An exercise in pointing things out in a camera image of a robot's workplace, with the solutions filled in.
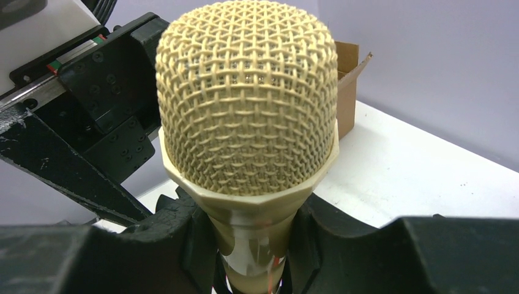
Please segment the brown cardboard box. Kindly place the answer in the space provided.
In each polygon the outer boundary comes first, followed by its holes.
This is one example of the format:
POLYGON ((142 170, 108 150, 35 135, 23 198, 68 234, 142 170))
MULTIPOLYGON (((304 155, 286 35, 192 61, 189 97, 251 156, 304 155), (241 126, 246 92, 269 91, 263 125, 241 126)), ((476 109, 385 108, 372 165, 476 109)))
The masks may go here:
POLYGON ((360 61, 360 47, 358 44, 336 41, 335 45, 338 54, 338 137, 342 139, 354 128, 357 79, 373 57, 373 54, 369 52, 368 55, 360 61))

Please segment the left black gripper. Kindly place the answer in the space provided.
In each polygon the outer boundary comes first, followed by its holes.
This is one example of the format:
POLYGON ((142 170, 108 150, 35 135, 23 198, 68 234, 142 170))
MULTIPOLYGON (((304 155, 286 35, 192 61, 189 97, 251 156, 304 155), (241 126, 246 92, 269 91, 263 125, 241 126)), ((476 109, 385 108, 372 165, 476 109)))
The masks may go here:
POLYGON ((102 219, 130 226, 151 216, 118 183, 155 153, 154 60, 167 25, 154 13, 112 32, 98 25, 13 70, 1 159, 102 219))

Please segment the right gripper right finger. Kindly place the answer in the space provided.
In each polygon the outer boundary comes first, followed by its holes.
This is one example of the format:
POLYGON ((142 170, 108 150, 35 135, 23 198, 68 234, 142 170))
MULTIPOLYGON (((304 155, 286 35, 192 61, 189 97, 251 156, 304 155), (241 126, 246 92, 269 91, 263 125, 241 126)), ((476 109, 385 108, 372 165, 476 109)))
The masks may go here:
POLYGON ((517 293, 518 221, 401 217, 365 224, 311 195, 291 229, 289 293, 517 293))

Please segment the cream microphone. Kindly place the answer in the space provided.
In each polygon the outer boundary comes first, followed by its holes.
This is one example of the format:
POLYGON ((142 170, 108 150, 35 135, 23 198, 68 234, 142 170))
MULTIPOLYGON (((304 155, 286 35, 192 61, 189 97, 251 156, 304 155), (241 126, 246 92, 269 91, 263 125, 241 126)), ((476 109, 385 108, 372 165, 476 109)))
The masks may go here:
POLYGON ((193 9, 155 59, 163 164, 212 222, 234 293, 276 293, 291 223, 338 156, 335 42, 274 1, 193 9))

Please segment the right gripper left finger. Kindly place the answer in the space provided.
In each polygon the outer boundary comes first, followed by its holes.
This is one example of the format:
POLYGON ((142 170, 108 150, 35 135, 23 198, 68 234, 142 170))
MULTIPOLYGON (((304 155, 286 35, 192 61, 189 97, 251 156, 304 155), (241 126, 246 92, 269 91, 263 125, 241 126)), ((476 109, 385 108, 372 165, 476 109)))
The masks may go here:
POLYGON ((215 244, 182 189, 121 233, 89 225, 3 226, 2 293, 210 293, 215 244))

